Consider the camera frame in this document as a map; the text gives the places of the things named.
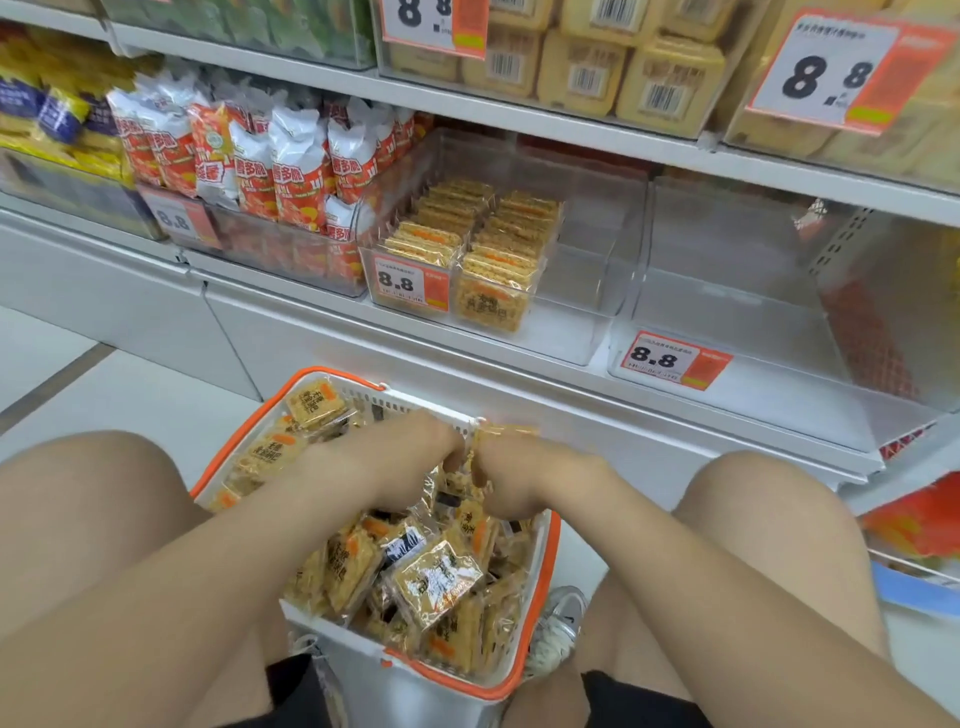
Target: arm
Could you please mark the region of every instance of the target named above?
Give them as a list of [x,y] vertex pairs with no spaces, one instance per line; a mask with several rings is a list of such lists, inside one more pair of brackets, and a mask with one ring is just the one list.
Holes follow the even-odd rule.
[[1,642],[0,725],[182,725],[308,554],[362,509],[415,502],[423,474],[463,445],[415,412],[308,448],[233,508]]
[[596,549],[716,728],[957,727],[891,665],[602,460],[505,437],[477,461],[494,483],[491,513],[553,508]]

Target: barcode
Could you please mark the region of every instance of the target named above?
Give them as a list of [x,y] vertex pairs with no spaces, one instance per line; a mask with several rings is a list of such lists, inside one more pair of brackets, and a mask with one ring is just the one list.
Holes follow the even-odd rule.
[[637,0],[596,0],[591,22],[625,31],[635,30],[636,5]]
[[499,11],[519,12],[522,15],[533,14],[533,2],[530,0],[490,0],[490,7]]
[[487,78],[519,84],[523,57],[516,53],[487,51]]
[[600,98],[604,94],[606,84],[606,68],[574,64],[570,67],[570,78],[566,82],[566,88],[570,93]]
[[683,0],[678,15],[709,25],[716,20],[719,3],[716,0]]
[[641,107],[664,116],[679,117],[684,102],[686,87],[681,85],[647,84]]

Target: forearm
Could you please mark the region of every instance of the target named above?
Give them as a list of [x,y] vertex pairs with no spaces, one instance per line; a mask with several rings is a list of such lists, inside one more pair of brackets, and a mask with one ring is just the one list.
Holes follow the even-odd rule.
[[624,583],[714,726],[956,727],[839,628],[588,462],[550,503]]
[[182,724],[285,580],[367,505],[363,474],[323,455],[0,643],[0,724]]

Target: white shelf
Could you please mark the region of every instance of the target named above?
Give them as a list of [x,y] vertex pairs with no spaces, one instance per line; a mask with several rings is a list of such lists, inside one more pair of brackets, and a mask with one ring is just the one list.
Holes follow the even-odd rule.
[[74,36],[92,37],[94,40],[109,42],[107,28],[99,18],[93,15],[80,15],[77,12],[47,8],[34,3],[21,3],[18,0],[0,0],[0,17],[15,20],[18,23],[72,33]]
[[732,180],[960,227],[960,196],[743,152],[718,145],[709,134],[698,142],[687,141],[443,88],[381,78],[376,70],[350,71],[130,25],[117,24],[113,28],[121,47],[131,54],[142,50],[170,53],[512,132],[534,134]]

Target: black shorts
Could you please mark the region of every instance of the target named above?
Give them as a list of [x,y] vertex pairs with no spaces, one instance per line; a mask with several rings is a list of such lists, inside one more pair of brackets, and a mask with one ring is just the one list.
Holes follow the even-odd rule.
[[274,709],[265,716],[224,728],[330,728],[324,690],[310,655],[289,657],[267,667]]
[[604,672],[582,677],[590,704],[587,728],[711,728],[696,703],[618,683]]

